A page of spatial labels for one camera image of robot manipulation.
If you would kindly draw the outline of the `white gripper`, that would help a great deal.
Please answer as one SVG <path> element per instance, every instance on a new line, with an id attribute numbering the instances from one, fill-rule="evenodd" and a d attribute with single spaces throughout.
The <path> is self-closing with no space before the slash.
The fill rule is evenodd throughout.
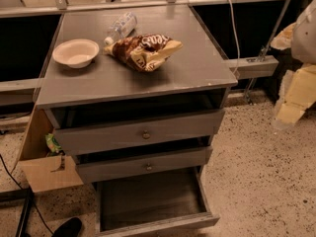
<path id="1" fill-rule="evenodd" d="M 271 41 L 278 50 L 291 48 L 292 57 L 303 63 L 295 72 L 287 70 L 282 78 L 274 110 L 273 127 L 287 129 L 316 103 L 316 0 L 305 8 L 296 23 L 285 27 Z"/>

